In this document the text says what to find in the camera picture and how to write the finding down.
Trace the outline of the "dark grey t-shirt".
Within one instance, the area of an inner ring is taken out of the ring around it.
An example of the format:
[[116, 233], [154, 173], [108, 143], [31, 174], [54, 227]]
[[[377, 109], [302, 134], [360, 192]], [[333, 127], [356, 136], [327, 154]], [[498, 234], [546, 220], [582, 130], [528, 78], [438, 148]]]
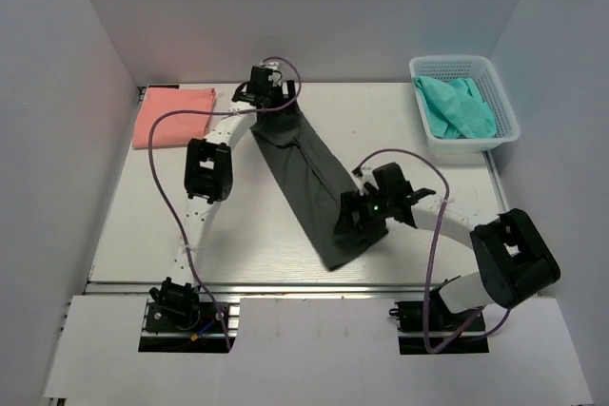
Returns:
[[388, 234], [385, 226], [337, 237], [341, 194], [357, 186], [300, 111], [257, 116], [251, 132], [291, 210], [330, 271], [357, 259]]

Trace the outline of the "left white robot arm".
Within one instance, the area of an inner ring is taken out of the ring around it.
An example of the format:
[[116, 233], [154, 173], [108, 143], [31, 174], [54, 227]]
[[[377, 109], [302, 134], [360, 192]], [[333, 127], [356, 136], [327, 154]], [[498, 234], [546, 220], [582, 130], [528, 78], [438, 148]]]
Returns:
[[161, 194], [181, 238], [171, 270], [175, 282], [196, 284], [211, 294], [197, 271], [196, 250], [232, 190], [233, 149], [260, 115], [295, 107], [301, 89], [301, 75], [294, 65], [284, 58], [267, 57], [251, 69], [249, 80], [235, 89], [229, 108], [208, 113], [219, 119], [218, 124], [201, 140], [188, 143], [185, 214], [180, 216], [167, 194]]

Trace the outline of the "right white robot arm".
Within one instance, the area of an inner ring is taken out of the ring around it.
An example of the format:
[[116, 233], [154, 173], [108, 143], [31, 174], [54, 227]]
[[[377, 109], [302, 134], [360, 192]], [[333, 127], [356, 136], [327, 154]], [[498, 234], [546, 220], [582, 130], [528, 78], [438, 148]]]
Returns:
[[358, 189], [342, 194], [334, 234], [341, 242], [363, 241], [385, 234], [392, 219], [471, 249], [477, 271], [430, 294], [429, 315], [443, 329], [454, 327], [471, 309], [490, 304], [512, 309], [560, 279], [556, 259], [525, 211], [463, 213], [447, 204], [432, 189], [414, 188], [397, 164], [386, 164], [373, 169]]

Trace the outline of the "folded pink t-shirt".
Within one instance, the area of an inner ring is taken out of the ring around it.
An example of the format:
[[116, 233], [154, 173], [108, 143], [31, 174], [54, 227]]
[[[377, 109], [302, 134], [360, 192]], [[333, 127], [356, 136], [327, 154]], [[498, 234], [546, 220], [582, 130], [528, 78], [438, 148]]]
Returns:
[[[213, 111], [217, 101], [213, 87], [189, 89], [150, 87], [134, 125], [132, 147], [146, 149], [153, 123], [162, 115], [175, 110]], [[165, 118], [157, 127], [152, 147], [186, 146], [192, 138], [202, 138], [208, 131], [210, 116], [177, 114]]]

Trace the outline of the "teal t-shirt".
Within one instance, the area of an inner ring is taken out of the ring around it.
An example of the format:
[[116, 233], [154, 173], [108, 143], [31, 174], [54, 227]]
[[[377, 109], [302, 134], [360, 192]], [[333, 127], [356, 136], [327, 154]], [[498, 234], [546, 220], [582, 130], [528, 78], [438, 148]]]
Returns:
[[491, 106], [471, 78], [449, 82], [428, 76], [413, 79], [432, 135], [442, 140], [488, 139], [498, 133]]

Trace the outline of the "white plastic basket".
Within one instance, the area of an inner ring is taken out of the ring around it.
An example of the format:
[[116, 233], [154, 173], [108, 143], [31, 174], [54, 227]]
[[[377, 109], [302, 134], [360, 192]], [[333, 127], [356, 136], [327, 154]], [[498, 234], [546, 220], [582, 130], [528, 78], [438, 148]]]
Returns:
[[480, 92], [481, 99], [492, 110], [498, 132], [488, 139], [440, 139], [432, 134], [423, 104], [423, 96], [416, 89], [415, 97], [421, 113], [423, 131], [428, 148], [437, 155], [473, 154], [490, 151], [499, 145], [513, 143], [521, 135], [509, 98], [491, 62], [477, 55], [431, 55], [414, 57], [409, 62], [410, 76], [431, 77], [445, 83], [456, 78], [470, 78]]

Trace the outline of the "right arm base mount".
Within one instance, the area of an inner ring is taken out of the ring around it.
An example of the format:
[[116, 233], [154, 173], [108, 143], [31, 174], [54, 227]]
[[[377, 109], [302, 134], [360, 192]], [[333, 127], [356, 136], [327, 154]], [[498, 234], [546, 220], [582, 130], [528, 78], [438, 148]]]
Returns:
[[[432, 347], [440, 345], [459, 329], [475, 312], [476, 308], [459, 314], [452, 314], [436, 293], [430, 295], [428, 306], [428, 333]], [[421, 300], [396, 301], [388, 310], [388, 316], [395, 320], [398, 328], [398, 344], [401, 356], [429, 356], [423, 340], [423, 302]], [[489, 345], [483, 335], [486, 325], [481, 313], [471, 324], [452, 340], [441, 355], [487, 354]]]

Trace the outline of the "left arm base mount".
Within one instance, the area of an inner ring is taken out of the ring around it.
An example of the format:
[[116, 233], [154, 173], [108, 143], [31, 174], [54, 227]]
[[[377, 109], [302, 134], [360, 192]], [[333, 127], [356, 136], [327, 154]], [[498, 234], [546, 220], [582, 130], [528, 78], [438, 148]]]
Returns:
[[165, 279], [149, 289], [140, 353], [227, 354], [236, 339], [237, 308], [213, 302], [199, 286]]

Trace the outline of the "aluminium rail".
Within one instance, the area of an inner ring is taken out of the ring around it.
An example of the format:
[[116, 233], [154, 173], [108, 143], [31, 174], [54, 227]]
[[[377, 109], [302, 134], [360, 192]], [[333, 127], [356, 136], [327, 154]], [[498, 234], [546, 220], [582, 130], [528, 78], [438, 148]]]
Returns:
[[[150, 282], [95, 282], [91, 281], [85, 287], [86, 295], [95, 294], [148, 294], [157, 283]], [[212, 283], [207, 288], [214, 295], [348, 295], [348, 294], [388, 294], [397, 296], [402, 294], [420, 294], [422, 285], [407, 284], [356, 284], [356, 283], [330, 283], [330, 284], [288, 284], [288, 283]]]

